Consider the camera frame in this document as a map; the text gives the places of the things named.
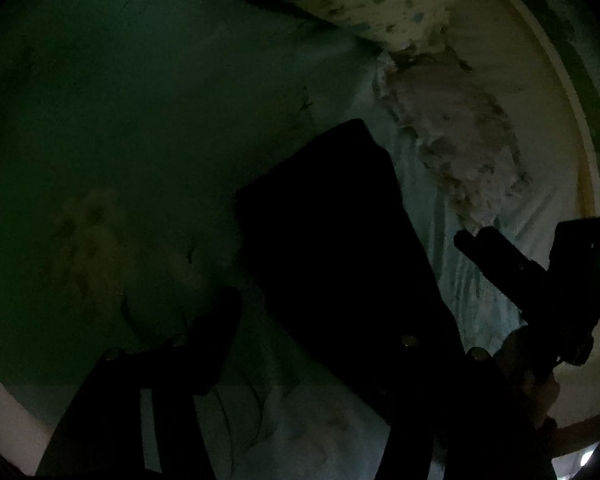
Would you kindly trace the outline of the black pants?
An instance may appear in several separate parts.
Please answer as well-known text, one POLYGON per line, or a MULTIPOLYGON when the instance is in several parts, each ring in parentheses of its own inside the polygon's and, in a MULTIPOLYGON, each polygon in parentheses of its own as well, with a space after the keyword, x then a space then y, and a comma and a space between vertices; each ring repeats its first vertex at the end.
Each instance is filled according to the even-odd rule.
POLYGON ((464 359, 389 153, 352 119, 287 157, 164 193, 182 240, 144 337, 201 384, 337 385, 388 419, 437 410, 464 359))

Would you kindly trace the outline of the crumpled pale floral blanket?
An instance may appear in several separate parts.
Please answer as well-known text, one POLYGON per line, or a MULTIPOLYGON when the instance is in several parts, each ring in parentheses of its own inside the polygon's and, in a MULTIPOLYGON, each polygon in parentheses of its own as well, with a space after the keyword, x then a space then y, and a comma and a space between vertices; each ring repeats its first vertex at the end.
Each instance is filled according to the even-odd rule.
POLYGON ((512 121, 452 48, 382 52, 374 92, 396 125, 414 134, 420 160, 464 229, 494 226, 520 200, 531 178, 512 121))

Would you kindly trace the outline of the teal floral bed sheet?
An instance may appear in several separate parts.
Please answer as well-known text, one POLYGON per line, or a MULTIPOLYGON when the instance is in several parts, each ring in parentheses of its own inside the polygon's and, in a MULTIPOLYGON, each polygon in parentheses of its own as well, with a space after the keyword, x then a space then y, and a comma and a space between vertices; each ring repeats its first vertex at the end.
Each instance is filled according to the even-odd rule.
POLYGON ((84 381, 110 351, 174 362, 214 478, 369 479, 389 430, 337 385, 201 384, 145 340, 183 235, 160 209, 178 174, 272 164, 365 122, 405 165, 347 38, 235 0, 50 0, 0 64, 0 378, 10 393, 84 381))

